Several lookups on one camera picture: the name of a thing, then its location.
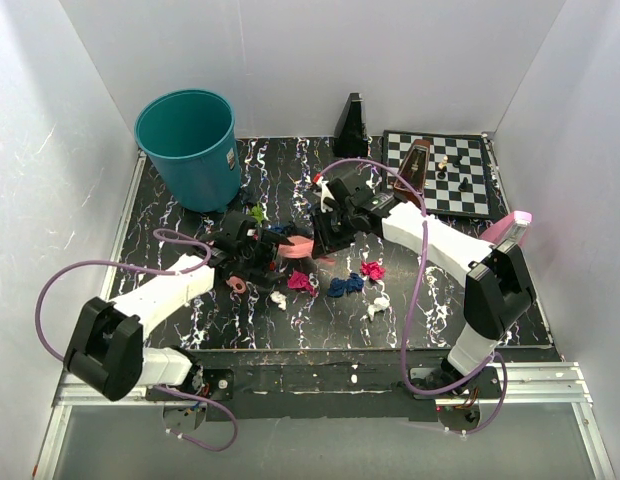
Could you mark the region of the pink dustpan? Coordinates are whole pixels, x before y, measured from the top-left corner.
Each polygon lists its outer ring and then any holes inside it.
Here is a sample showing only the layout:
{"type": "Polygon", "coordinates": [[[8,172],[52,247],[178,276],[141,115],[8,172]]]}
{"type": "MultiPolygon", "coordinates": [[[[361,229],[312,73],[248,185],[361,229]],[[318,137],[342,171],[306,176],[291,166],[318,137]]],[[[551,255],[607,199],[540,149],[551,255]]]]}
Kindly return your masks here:
{"type": "Polygon", "coordinates": [[[243,294],[247,290],[245,281],[237,276],[231,276],[227,284],[237,294],[243,294]]]}

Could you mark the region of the pink hand brush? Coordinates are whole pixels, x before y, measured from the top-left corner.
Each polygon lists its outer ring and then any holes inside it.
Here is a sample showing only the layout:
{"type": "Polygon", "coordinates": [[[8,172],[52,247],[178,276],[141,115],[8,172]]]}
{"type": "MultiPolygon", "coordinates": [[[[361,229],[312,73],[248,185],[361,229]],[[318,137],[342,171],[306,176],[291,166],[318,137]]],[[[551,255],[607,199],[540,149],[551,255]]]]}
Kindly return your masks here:
{"type": "Polygon", "coordinates": [[[332,257],[313,257],[314,240],[301,235],[292,235],[287,238],[287,244],[280,244],[278,256],[284,259],[310,259],[325,265],[335,265],[332,257]]]}

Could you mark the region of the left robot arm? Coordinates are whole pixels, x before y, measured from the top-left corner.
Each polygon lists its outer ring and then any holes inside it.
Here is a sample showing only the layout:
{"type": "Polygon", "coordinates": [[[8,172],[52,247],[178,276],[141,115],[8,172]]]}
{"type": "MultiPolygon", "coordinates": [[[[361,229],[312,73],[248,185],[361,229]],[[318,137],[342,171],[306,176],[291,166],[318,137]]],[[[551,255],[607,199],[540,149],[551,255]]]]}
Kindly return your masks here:
{"type": "Polygon", "coordinates": [[[149,348],[148,338],[177,310],[218,286],[272,286],[282,277],[274,267],[277,254],[291,243],[237,212],[201,238],[165,228],[154,235],[188,250],[136,289],[87,301],[63,358],[68,373],[111,401],[139,386],[168,386],[183,400],[206,391],[209,383],[200,362],[181,347],[149,348]]]}

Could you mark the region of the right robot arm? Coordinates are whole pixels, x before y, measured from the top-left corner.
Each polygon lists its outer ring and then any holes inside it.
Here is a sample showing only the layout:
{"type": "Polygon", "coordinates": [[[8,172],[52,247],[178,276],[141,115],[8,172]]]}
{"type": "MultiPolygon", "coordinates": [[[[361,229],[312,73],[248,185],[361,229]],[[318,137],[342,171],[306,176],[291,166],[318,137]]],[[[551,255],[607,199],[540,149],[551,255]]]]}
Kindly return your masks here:
{"type": "Polygon", "coordinates": [[[426,378],[404,383],[418,395],[469,395],[498,343],[536,300],[519,244],[468,236],[423,215],[402,195],[374,192],[354,173],[331,181],[316,176],[314,190],[320,200],[310,210],[313,257],[346,248],[357,233],[374,234],[420,254],[422,262],[442,268],[463,285],[465,325],[456,343],[426,378]]]}

